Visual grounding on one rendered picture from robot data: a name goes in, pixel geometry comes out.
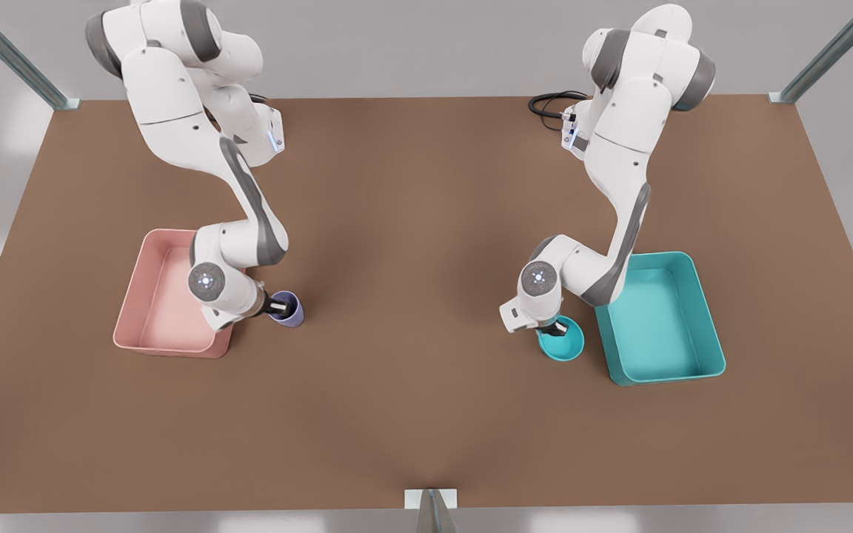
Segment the purple cup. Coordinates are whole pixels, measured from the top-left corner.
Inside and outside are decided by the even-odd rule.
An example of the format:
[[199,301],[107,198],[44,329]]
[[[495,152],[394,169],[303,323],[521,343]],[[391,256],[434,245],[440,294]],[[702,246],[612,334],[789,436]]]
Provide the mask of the purple cup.
[[275,299],[285,299],[287,301],[290,301],[290,303],[291,303],[291,316],[290,317],[288,317],[288,318],[274,318],[274,317],[268,315],[268,316],[270,316],[270,318],[272,318],[272,320],[274,320],[276,323],[278,323],[280,325],[284,325],[285,327],[289,327],[289,328],[296,328],[296,327],[299,327],[299,325],[302,325],[304,323],[304,308],[301,305],[301,301],[298,299],[297,296],[295,296],[295,294],[293,292],[278,291],[271,296],[275,297]]

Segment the teal bowl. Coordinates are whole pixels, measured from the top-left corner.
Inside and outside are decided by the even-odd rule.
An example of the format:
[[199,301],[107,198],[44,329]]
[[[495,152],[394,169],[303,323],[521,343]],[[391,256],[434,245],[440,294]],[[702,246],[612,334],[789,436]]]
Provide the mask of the teal bowl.
[[579,357],[585,347],[585,336],[583,330],[572,318],[566,316],[558,316],[564,318],[568,324],[568,331],[564,337],[542,336],[538,333],[538,328],[535,328],[538,345],[543,354],[547,355],[553,361],[571,361]]

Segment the teal box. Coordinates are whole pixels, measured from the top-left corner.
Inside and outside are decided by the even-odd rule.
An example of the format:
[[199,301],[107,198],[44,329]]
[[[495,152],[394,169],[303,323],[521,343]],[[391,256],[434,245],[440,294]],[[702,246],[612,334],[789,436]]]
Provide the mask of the teal box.
[[726,370],[698,271],[685,252],[633,254],[622,292],[595,314],[607,370],[619,386],[696,381]]

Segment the pink box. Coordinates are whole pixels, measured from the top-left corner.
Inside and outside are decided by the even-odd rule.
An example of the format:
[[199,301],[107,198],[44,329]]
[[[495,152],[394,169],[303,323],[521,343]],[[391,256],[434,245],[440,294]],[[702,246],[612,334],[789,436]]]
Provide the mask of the pink box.
[[201,360],[227,353],[233,328],[211,329],[187,287],[194,235],[187,229],[154,229],[144,236],[116,321],[116,347]]

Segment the silver frame post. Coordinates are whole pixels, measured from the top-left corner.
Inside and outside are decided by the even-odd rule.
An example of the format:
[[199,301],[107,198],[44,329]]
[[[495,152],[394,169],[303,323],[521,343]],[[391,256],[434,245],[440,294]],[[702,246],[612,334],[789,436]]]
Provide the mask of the silver frame post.
[[851,48],[853,48],[853,17],[781,91],[769,92],[768,100],[772,104],[795,104]]
[[59,88],[40,71],[37,66],[15,47],[15,44],[0,31],[0,61],[41,100],[47,102],[55,111],[71,111],[80,108],[80,98],[68,98]]
[[458,507],[457,489],[405,489],[405,509],[417,509],[415,533],[459,533],[450,514]]

